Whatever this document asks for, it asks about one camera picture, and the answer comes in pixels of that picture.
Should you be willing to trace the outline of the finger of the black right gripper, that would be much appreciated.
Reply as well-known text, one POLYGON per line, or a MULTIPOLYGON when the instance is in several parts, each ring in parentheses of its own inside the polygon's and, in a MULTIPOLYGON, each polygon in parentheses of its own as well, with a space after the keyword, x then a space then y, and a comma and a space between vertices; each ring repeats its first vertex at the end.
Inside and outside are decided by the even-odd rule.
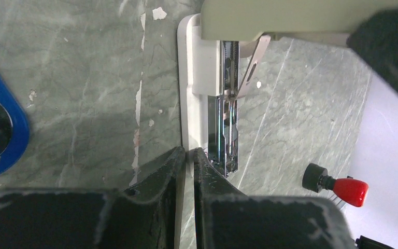
POLYGON ((371 16, 346 44, 398 93, 398 9, 371 16))

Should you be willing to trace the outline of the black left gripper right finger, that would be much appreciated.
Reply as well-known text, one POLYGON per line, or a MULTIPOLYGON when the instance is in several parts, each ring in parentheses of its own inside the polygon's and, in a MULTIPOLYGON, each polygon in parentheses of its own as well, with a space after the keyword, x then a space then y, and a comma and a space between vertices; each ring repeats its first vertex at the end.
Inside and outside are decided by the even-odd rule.
POLYGON ((318 197, 248 196, 193 152, 198 248, 354 248, 342 212, 318 197))

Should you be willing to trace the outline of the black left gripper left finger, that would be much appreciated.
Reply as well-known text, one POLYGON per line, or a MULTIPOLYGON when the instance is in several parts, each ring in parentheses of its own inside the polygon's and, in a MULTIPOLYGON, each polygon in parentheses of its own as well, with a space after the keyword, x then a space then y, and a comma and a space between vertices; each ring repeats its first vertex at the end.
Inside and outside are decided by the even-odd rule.
POLYGON ((0 248, 178 248, 186 152, 127 189, 0 190, 0 248))

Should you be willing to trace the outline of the beige white stapler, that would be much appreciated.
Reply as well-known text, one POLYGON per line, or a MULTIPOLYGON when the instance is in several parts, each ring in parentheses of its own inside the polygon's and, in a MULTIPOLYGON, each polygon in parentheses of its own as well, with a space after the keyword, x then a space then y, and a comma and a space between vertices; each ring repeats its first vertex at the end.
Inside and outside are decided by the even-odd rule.
POLYGON ((268 44, 292 37, 345 47, 398 1, 204 1, 177 29, 182 144, 201 147, 223 176, 238 169, 237 103, 268 44))

